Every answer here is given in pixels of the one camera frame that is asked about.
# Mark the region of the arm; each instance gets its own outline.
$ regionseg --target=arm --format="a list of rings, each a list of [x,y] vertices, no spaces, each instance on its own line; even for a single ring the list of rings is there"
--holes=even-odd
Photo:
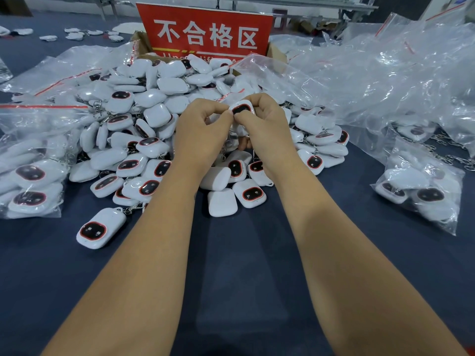
[[[242,112],[236,120],[249,131],[264,170],[277,187],[313,307],[334,352],[339,356],[466,355],[420,294],[300,160],[280,107],[267,95],[248,98],[259,117]],[[286,167],[279,169],[284,158]]]
[[[43,351],[44,356],[168,355],[181,313],[194,196],[233,122],[203,99],[181,115],[175,159],[146,212]],[[212,113],[224,112],[205,125]]]

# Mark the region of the person's right hand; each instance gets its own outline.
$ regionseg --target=person's right hand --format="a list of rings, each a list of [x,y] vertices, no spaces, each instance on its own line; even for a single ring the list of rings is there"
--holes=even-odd
[[[295,150],[284,110],[266,93],[245,97],[251,101],[256,114],[242,111],[234,119],[249,133],[252,147],[264,165],[266,175],[274,182],[294,160],[300,161]]]

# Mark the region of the person's left hand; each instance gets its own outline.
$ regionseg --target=person's left hand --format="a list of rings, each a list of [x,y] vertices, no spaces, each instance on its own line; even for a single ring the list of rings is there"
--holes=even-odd
[[[205,176],[221,151],[234,121],[229,106],[216,101],[196,99],[178,119],[173,163],[182,165],[199,181]],[[220,114],[216,122],[206,125],[213,113]]]

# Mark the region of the dark blue table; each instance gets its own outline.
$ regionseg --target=dark blue table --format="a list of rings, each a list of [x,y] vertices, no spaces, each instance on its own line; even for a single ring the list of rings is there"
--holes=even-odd
[[[111,29],[100,16],[35,13],[0,17],[32,27],[0,39],[14,75],[79,44],[111,46],[101,36],[64,38],[64,27]],[[58,35],[53,43],[40,35]],[[0,101],[9,95],[0,93]],[[475,345],[475,174],[467,173],[458,237],[378,197],[369,186],[384,167],[349,145],[346,161],[319,179],[338,205],[416,287],[464,346]],[[453,154],[453,148],[440,154]],[[37,355],[104,267],[139,215],[104,249],[80,246],[80,226],[112,200],[90,183],[69,184],[60,219],[1,220],[0,355]],[[298,251],[275,188],[262,206],[211,218],[199,191],[191,234],[181,323],[174,355],[331,355],[312,309]]]

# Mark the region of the forearm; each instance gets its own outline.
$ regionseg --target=forearm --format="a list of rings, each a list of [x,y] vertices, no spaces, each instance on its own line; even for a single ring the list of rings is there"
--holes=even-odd
[[[44,355],[165,355],[178,326],[199,181],[172,165]]]
[[[276,187],[335,353],[465,355],[419,293],[302,166]]]

